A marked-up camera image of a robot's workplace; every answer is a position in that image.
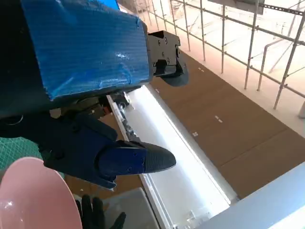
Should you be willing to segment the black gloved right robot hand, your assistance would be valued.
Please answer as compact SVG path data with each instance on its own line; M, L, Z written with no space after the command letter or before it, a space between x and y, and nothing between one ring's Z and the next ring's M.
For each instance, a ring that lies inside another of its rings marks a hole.
M103 210L103 201L94 197L90 198L85 194L82 196L81 201L75 199L76 206L81 218L83 229L105 229L106 220Z

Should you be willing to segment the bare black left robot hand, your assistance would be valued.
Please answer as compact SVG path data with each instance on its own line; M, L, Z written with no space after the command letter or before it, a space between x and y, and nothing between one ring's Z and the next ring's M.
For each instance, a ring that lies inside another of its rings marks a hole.
M163 147L118 140L113 128L80 111L53 118L50 110L134 90L154 77L186 85L180 44L98 0L1 1L1 137L26 138L46 167L108 189L117 176L174 167Z

